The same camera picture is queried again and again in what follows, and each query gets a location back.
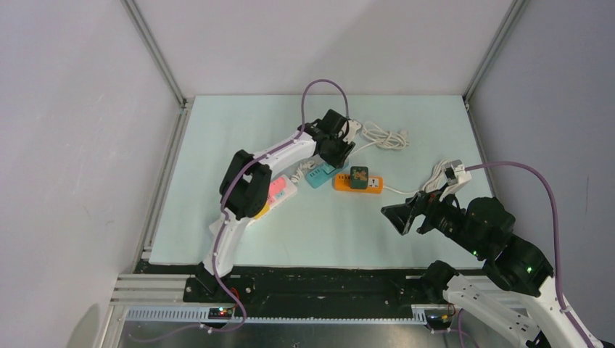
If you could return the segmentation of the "orange power strip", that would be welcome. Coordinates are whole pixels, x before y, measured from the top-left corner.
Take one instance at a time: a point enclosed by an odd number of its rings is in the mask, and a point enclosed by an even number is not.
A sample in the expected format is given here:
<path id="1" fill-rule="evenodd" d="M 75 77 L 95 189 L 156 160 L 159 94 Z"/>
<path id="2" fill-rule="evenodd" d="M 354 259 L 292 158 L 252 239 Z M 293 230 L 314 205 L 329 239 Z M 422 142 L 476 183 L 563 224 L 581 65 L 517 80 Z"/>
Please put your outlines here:
<path id="1" fill-rule="evenodd" d="M 380 194 L 384 190 L 382 177 L 369 176 L 365 180 L 354 179 L 350 174 L 338 174 L 334 178 L 333 188 L 336 191 Z"/>

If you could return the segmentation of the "dark green cube adapter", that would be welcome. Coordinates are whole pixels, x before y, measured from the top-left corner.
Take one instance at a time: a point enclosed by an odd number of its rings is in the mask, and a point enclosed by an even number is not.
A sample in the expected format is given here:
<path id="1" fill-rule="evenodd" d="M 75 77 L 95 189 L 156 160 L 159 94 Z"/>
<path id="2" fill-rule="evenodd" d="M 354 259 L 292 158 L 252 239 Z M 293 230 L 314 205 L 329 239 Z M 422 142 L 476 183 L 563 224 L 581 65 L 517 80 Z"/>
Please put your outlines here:
<path id="1" fill-rule="evenodd" d="M 350 188 L 365 190 L 368 188 L 369 172 L 366 166 L 352 166 L 350 168 Z"/>

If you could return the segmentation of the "pink plug adapter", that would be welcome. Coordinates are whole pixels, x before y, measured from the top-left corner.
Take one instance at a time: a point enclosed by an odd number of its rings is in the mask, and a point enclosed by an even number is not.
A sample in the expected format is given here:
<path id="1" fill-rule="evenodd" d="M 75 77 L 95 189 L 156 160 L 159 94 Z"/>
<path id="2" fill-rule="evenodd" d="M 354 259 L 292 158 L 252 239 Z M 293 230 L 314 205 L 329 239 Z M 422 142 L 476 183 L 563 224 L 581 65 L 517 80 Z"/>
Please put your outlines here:
<path id="1" fill-rule="evenodd" d="M 268 191 L 268 201 L 273 202 L 276 200 L 276 195 L 282 192 L 286 188 L 286 179 L 284 176 L 278 177 L 272 181 Z"/>

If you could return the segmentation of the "yellow cube socket adapter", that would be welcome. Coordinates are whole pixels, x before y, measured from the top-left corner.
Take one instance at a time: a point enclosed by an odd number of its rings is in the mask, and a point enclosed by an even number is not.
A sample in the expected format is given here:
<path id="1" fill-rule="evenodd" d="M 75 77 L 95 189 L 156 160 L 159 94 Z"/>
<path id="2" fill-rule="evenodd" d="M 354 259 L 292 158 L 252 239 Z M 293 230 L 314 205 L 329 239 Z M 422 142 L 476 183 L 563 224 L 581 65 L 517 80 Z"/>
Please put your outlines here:
<path id="1" fill-rule="evenodd" d="M 256 216 L 254 216 L 255 220 L 260 219 L 262 216 L 264 216 L 267 212 L 269 212 L 269 210 L 271 209 L 270 203 L 269 201 L 265 202 L 265 205 L 263 206 L 263 208 L 261 209 L 261 211 L 259 211 Z"/>

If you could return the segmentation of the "teal USB charger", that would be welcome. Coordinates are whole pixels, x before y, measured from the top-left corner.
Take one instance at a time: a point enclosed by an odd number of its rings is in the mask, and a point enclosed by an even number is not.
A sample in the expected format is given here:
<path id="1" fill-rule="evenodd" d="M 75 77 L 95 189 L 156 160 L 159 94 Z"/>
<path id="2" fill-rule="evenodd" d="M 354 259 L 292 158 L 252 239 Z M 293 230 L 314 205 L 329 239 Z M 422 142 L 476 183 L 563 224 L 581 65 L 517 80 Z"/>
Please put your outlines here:
<path id="1" fill-rule="evenodd" d="M 332 173 L 337 171 L 337 168 L 334 167 L 333 165 L 330 165 L 328 163 L 323 163 L 322 164 L 322 171 L 326 174 L 326 175 L 331 175 Z"/>

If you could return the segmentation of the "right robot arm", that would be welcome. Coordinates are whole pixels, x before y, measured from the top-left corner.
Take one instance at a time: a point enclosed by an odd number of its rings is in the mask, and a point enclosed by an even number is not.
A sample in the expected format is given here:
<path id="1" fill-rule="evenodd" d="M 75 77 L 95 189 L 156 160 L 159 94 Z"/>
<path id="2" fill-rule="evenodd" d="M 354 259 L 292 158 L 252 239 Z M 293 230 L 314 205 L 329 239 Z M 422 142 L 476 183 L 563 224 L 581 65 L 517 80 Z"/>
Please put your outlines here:
<path id="1" fill-rule="evenodd" d="M 443 261 L 433 262 L 421 277 L 421 293 L 469 312 L 516 347 L 611 347 L 581 323 L 565 296 L 556 290 L 556 273 L 534 244 L 513 233 L 515 218 L 494 197 L 479 197 L 461 208 L 455 195 L 418 192 L 381 213 L 400 235 L 424 216 L 418 233 L 441 232 L 483 263 L 482 271 L 499 290 L 515 297 L 522 315 L 479 290 Z"/>

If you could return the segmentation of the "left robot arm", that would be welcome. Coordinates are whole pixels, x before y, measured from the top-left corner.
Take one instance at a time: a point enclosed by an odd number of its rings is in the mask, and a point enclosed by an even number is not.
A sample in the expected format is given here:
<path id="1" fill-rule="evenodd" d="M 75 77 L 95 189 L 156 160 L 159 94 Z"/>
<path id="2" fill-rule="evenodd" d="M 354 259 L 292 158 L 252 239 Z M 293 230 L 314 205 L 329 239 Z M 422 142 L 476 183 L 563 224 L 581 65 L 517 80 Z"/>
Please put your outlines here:
<path id="1" fill-rule="evenodd" d="M 219 188 L 218 230 L 203 260 L 210 275 L 203 279 L 200 290 L 210 301 L 219 302 L 227 296 L 229 283 L 223 276 L 234 267 L 246 227 L 266 206 L 271 181 L 289 166 L 314 156 L 341 168 L 355 147 L 349 133 L 350 118 L 330 109 L 278 144 L 260 152 L 242 149 L 235 153 Z"/>

